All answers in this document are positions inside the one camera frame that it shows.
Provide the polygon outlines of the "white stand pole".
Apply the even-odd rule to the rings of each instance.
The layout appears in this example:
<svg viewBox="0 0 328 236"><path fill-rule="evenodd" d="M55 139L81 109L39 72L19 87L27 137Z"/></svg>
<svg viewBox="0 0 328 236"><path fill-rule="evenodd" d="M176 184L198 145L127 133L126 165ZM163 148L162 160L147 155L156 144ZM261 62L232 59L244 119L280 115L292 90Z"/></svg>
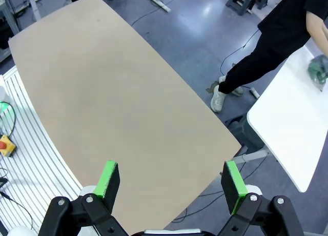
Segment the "white stand pole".
<svg viewBox="0 0 328 236"><path fill-rule="evenodd" d="M34 15L35 21L39 21L41 19L41 15L40 15L38 6L36 4L36 1L35 0L29 0L29 2L30 2L30 5L31 5L32 10L33 10L33 15Z"/></svg>

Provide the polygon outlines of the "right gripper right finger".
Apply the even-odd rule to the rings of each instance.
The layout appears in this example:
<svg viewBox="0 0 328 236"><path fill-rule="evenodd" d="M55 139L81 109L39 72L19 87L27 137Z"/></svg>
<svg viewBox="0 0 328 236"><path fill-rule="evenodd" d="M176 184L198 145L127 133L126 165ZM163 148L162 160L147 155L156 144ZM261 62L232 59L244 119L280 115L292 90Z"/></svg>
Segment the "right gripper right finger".
<svg viewBox="0 0 328 236"><path fill-rule="evenodd" d="M283 195L268 200L248 191L234 161L224 163L221 186L231 216L217 236L244 236L251 225L264 236L304 236L291 200Z"/></svg>

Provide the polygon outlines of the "white sneaker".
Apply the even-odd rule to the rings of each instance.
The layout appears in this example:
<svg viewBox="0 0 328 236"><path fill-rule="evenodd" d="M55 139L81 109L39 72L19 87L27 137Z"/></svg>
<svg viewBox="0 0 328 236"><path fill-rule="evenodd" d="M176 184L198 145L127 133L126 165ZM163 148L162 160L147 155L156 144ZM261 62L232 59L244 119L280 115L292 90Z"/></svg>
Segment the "white sneaker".
<svg viewBox="0 0 328 236"><path fill-rule="evenodd" d="M219 85L215 86L213 90L213 96L210 102L211 109L213 112L221 112L225 97L226 94L219 91Z"/></svg>
<svg viewBox="0 0 328 236"><path fill-rule="evenodd" d="M221 76L219 79L218 79L218 82L219 83L222 83L226 80L226 76ZM242 96L243 94L243 89L241 87L237 87L236 89L234 89L232 91L232 94L234 94L235 96Z"/></svg>

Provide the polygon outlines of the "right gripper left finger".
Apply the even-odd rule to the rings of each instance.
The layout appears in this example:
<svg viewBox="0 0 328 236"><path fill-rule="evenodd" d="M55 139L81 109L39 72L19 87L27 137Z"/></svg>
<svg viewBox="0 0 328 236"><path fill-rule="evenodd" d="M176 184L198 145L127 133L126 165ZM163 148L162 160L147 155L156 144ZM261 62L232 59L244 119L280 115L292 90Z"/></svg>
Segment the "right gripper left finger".
<svg viewBox="0 0 328 236"><path fill-rule="evenodd" d="M70 201L54 197L38 236L78 236L83 227L95 227L100 236L128 236L112 215L120 176L118 164L107 161L92 192Z"/></svg>

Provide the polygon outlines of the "yellow emergency stop button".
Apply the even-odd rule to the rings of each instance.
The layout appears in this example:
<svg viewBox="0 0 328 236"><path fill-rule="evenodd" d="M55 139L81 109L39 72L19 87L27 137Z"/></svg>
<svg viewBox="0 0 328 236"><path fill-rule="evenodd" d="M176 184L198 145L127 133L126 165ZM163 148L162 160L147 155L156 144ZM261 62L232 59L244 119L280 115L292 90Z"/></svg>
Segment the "yellow emergency stop button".
<svg viewBox="0 0 328 236"><path fill-rule="evenodd" d="M7 135L3 134L0 137L0 154L5 157L10 157L15 149L16 145L8 138Z"/></svg>

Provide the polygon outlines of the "green towel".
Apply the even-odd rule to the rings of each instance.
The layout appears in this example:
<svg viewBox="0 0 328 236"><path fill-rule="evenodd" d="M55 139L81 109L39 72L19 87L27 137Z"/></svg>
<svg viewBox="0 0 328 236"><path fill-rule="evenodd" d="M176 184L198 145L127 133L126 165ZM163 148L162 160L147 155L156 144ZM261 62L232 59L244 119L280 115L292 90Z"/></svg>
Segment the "green towel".
<svg viewBox="0 0 328 236"><path fill-rule="evenodd" d="M328 57L322 54L313 58L307 70L314 86L322 92L328 80Z"/></svg>

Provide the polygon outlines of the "grey desk frame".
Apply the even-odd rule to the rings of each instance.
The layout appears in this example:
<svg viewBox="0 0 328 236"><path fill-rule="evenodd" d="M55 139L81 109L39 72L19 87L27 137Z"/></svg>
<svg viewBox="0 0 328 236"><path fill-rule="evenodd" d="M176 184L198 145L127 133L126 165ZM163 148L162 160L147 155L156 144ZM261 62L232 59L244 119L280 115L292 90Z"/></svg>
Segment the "grey desk frame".
<svg viewBox="0 0 328 236"><path fill-rule="evenodd" d="M8 26L11 29L13 35L19 33L18 25L14 19L14 14L9 8L9 1L8 0L0 0L0 17L4 17ZM0 63L3 62L7 57L11 55L10 48L1 49L0 48Z"/></svg>

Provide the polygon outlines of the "person in black clothes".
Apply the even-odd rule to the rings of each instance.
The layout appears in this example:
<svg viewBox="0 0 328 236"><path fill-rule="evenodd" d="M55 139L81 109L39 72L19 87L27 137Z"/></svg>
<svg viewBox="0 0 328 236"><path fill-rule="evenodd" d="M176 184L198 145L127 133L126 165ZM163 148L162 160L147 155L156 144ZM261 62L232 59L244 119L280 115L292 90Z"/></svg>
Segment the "person in black clothes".
<svg viewBox="0 0 328 236"><path fill-rule="evenodd" d="M328 17L328 0L281 0L258 24L261 36L253 52L238 62L219 84L219 91L231 93L237 87L254 82L275 70L293 52L303 47L310 34L306 29L306 12L323 20Z"/></svg>

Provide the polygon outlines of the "white side table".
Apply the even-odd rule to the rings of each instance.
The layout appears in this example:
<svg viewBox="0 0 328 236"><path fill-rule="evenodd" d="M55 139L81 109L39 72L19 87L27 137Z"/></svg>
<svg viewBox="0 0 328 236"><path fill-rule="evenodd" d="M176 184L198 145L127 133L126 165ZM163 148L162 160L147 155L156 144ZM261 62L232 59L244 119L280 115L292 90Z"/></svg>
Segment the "white side table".
<svg viewBox="0 0 328 236"><path fill-rule="evenodd" d="M319 90L310 79L313 57L307 47L294 52L247 113L300 192L310 185L328 132L328 83Z"/></svg>

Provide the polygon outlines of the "person left forearm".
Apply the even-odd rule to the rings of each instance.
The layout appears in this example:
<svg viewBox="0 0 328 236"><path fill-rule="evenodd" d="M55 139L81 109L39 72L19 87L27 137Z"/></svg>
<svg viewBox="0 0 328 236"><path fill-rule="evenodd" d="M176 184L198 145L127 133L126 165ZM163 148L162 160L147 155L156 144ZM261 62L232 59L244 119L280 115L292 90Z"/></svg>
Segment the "person left forearm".
<svg viewBox="0 0 328 236"><path fill-rule="evenodd" d="M306 29L320 51L328 57L328 39L323 31L323 20L317 15L306 12Z"/></svg>

